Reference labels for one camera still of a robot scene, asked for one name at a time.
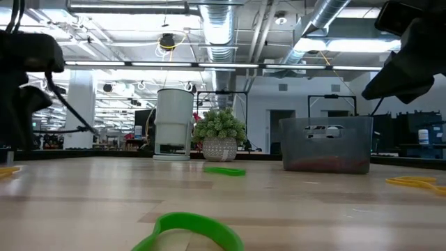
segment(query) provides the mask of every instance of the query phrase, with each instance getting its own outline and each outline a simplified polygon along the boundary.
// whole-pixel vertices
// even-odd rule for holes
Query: metal frame
[[[270,69],[270,70],[338,70],[378,72],[382,67],[373,66],[322,66],[286,65],[269,63],[198,63],[170,61],[65,61],[65,67],[72,70],[230,70],[230,69]]]
[[[356,96],[343,96],[343,95],[337,95],[337,94],[327,94],[327,95],[308,95],[307,105],[308,105],[308,117],[309,118],[311,118],[312,106],[314,105],[315,102],[317,102],[317,100],[316,100],[313,102],[313,104],[310,104],[310,101],[312,98],[327,98],[327,99],[352,98],[353,99],[353,109],[355,112],[355,116],[357,116]]]
[[[246,96],[246,104],[245,104],[245,131],[248,131],[248,92],[247,91],[197,91],[197,114],[199,110],[199,103],[201,100],[199,99],[201,93],[214,93],[216,95],[231,95],[231,94],[245,94]]]

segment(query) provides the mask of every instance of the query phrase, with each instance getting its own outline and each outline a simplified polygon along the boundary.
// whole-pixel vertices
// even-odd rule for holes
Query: wooden table
[[[372,165],[367,175],[286,172],[281,162],[219,162],[246,176],[203,173],[215,162],[75,158],[19,162],[0,181],[2,251],[131,250],[157,217],[185,211],[232,228],[245,251],[443,251],[446,198],[390,185],[436,170]],[[173,230],[153,251],[222,251]]]

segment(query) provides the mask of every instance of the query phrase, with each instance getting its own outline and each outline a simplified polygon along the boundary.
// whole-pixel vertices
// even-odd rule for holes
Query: white column
[[[91,126],[95,122],[96,81],[92,70],[71,70],[70,85],[68,87],[68,103]],[[71,112],[67,111],[65,130],[84,126]],[[65,135],[63,148],[93,147],[93,134],[91,132],[76,132]]]

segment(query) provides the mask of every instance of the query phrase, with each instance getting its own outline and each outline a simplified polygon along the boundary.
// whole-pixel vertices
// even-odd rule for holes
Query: gray plastic bin
[[[373,118],[281,119],[279,126],[285,170],[369,172]]]

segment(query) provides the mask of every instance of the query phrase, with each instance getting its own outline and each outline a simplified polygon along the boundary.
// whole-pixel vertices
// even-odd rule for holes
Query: white bottle
[[[427,129],[418,130],[418,144],[429,144],[429,131]]]

